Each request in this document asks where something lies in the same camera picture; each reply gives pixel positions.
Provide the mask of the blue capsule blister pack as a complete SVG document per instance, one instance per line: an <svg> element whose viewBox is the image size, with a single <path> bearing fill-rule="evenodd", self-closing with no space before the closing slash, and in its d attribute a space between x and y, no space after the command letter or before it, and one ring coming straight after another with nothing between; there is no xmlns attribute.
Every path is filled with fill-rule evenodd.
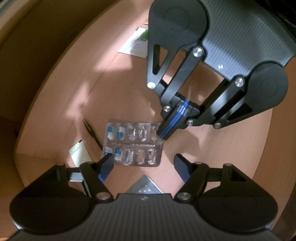
<svg viewBox="0 0 296 241"><path fill-rule="evenodd" d="M160 123L107 123L103 155L112 154L124 166L157 167L161 163L163 140L157 135Z"/></svg>

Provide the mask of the small white sachet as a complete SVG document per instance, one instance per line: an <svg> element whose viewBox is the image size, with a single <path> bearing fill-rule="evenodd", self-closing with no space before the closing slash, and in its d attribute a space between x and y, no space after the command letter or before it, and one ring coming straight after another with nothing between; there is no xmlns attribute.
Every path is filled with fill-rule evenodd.
<svg viewBox="0 0 296 241"><path fill-rule="evenodd" d="M69 154L76 167L79 167L83 163L91 162L92 159L86 150L86 147L82 140L77 142L70 150Z"/></svg>

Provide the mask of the black hair clip left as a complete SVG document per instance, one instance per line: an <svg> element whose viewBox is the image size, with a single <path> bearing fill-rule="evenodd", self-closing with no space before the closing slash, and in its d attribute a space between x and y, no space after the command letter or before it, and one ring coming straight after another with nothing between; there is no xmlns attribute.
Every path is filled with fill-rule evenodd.
<svg viewBox="0 0 296 241"><path fill-rule="evenodd" d="M89 135L91 135L93 140L95 140L96 144L99 146L100 150L102 151L103 145L101 144L101 142L99 141L99 139L96 136L95 131L93 130L93 128L91 127L91 125L89 124L89 122L85 118L83 119L83 124L86 128L86 131L89 133Z"/></svg>

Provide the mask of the silver foil packet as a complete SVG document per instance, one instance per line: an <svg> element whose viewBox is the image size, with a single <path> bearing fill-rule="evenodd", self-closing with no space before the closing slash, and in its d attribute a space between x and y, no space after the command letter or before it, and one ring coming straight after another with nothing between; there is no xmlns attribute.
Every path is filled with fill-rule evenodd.
<svg viewBox="0 0 296 241"><path fill-rule="evenodd" d="M163 194L162 190L147 175L141 176L127 191L127 194Z"/></svg>

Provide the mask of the white green card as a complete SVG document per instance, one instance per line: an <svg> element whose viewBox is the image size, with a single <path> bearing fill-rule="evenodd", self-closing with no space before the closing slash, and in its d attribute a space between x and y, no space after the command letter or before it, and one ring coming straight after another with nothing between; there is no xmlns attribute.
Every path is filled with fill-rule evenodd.
<svg viewBox="0 0 296 241"><path fill-rule="evenodd" d="M137 28L118 52L145 59L147 57L147 44L148 29Z"/></svg>

